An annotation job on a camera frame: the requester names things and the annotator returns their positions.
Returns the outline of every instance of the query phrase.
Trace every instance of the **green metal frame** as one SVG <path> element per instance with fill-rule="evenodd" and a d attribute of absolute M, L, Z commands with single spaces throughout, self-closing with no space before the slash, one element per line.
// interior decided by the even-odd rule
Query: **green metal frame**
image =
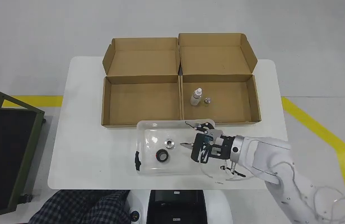
<path fill-rule="evenodd" d="M 13 102 L 13 103 L 19 105 L 19 106 L 22 106 L 23 108 L 26 108 L 26 109 L 10 108 L 10 110 L 34 111 L 34 112 L 36 112 L 36 117 L 35 117 L 35 120 L 34 120 L 34 123 L 32 126 L 32 131 L 31 131 L 31 134 L 30 134 L 27 146 L 26 146 L 25 154 L 23 156 L 22 163 L 21 163 L 20 169 L 18 171 L 17 179 L 16 179 L 15 185 L 13 187 L 11 198 L 10 198 L 10 201 L 8 203 L 8 207 L 6 209 L 0 210 L 0 214 L 13 212 L 16 210 L 16 207 L 18 204 L 18 198 L 22 194 L 24 187 L 25 187 L 25 184 L 26 184 L 26 180 L 27 180 L 28 173 L 29 173 L 29 170 L 31 167 L 32 159 L 34 156 L 34 152 L 36 150 L 39 135 L 41 132 L 41 126 L 42 126 L 43 119 L 44 119 L 44 111 L 42 111 L 38 108 L 35 108 L 29 104 L 26 104 L 25 102 L 22 102 L 18 99 L 15 99 L 12 96 L 8 96 L 2 92 L 0 92 L 0 110 L 1 110 L 3 102 L 5 100 L 8 100 L 10 102 Z"/>

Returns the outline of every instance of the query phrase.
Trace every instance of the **white dropper bottle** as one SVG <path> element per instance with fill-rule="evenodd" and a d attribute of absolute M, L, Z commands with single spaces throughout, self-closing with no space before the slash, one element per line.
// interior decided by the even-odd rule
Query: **white dropper bottle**
<path fill-rule="evenodd" d="M 193 106 L 197 106 L 201 100 L 202 97 L 202 89 L 198 88 L 197 90 L 195 90 L 190 98 L 190 103 Z"/>

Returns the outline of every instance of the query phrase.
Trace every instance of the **white cable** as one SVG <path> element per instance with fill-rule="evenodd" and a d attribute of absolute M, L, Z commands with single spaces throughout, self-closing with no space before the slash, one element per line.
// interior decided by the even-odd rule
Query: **white cable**
<path fill-rule="evenodd" d="M 204 173 L 204 174 L 205 174 L 206 176 L 208 176 L 209 178 L 214 179 L 213 176 L 208 175 L 208 174 L 202 169 L 202 166 L 201 166 L 201 164 L 202 164 L 202 163 L 201 163 L 201 154 L 202 154 L 202 152 L 203 152 L 203 151 L 200 151 L 200 153 L 199 153 L 199 161 L 198 161 L 198 162 L 199 162 L 200 170 L 201 170 L 202 173 Z M 294 184 L 295 188 L 296 188 L 297 191 L 298 191 L 298 194 L 299 194 L 299 196 L 300 196 L 300 199 L 306 204 L 306 206 L 312 211 L 312 213 L 313 213 L 317 218 L 318 218 L 318 217 L 321 217 L 321 218 L 322 218 L 323 220 L 325 220 L 325 221 L 330 221 L 330 224 L 332 224 L 332 222 L 345 223 L 345 220 L 344 220 L 344 219 L 345 219 L 345 215 L 342 216 L 341 218 L 333 219 L 333 212 L 334 212 L 334 206 L 335 206 L 335 204 L 336 204 L 337 202 L 341 201 L 341 200 L 345 200 L 345 196 L 343 195 L 343 193 L 342 193 L 341 191 L 339 191 L 337 188 L 333 188 L 333 187 L 330 187 L 330 186 L 321 186 L 321 187 L 317 187 L 317 190 L 316 190 L 316 192 L 315 192 L 314 195 L 313 195 L 313 208 L 310 207 L 310 206 L 308 205 L 307 201 L 304 200 L 303 195 L 302 195 L 300 189 L 298 188 L 298 186 L 297 186 L 297 184 L 296 184 L 296 182 L 295 182 L 295 168 L 294 168 L 293 165 L 291 165 L 289 162 L 286 162 L 286 161 L 279 162 L 279 163 L 277 163 L 277 164 L 275 164 L 275 165 L 269 167 L 268 169 L 266 169 L 266 170 L 264 170 L 264 171 L 261 171 L 261 172 L 257 173 L 256 175 L 249 176 L 249 177 L 247 177 L 247 178 L 239 178 L 239 179 L 230 178 L 230 179 L 225 179 L 225 180 L 226 180 L 226 181 L 243 181 L 243 180 L 249 180 L 249 179 L 255 178 L 255 177 L 257 177 L 257 176 L 259 176 L 259 175 L 261 175 L 261 174 L 263 174 L 263 173 L 266 173 L 267 171 L 271 171 L 271 169 L 273 169 L 273 168 L 275 168 L 276 166 L 279 166 L 279 165 L 281 165 L 281 164 L 287 164 L 288 166 L 290 166 L 290 168 L 291 168 L 291 170 L 292 170 L 292 173 L 293 173 L 292 181 L 293 181 L 293 184 Z M 326 218 L 326 217 L 324 217 L 323 215 L 319 214 L 319 213 L 317 212 L 317 210 L 316 210 L 316 207 L 315 207 L 315 196 L 316 196 L 317 192 L 318 192 L 320 189 L 323 189 L 323 188 L 329 188 L 329 189 L 335 190 L 335 191 L 337 191 L 339 194 L 341 194 L 341 195 L 343 196 L 343 197 L 341 197 L 341 198 L 339 198 L 339 199 L 337 199 L 337 200 L 335 200 L 335 201 L 333 202 L 332 208 L 331 208 L 331 212 L 330 212 L 330 214 L 331 214 L 331 215 L 330 215 L 330 218 Z"/>

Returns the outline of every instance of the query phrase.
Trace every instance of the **black rubber ring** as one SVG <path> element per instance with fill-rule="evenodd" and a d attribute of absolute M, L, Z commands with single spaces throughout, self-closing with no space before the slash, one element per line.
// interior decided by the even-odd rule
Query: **black rubber ring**
<path fill-rule="evenodd" d="M 160 159 L 160 156 L 162 156 L 162 155 L 166 155 L 166 158 L 163 159 L 163 160 Z M 161 150 L 158 150 L 158 151 L 156 152 L 156 159 L 157 159 L 159 162 L 166 162 L 168 158 L 169 158 L 169 154 L 168 154 L 167 150 L 161 149 Z"/>

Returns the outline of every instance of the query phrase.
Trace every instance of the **table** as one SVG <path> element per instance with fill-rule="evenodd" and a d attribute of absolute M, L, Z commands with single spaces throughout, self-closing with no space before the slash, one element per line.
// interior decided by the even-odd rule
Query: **table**
<path fill-rule="evenodd" d="M 262 121 L 218 126 L 224 134 L 287 140 L 276 67 L 258 60 L 254 70 Z M 204 175 L 142 176 L 135 170 L 135 128 L 101 126 L 102 57 L 71 60 L 50 165 L 52 189 L 265 189 L 257 178 L 221 182 Z"/>

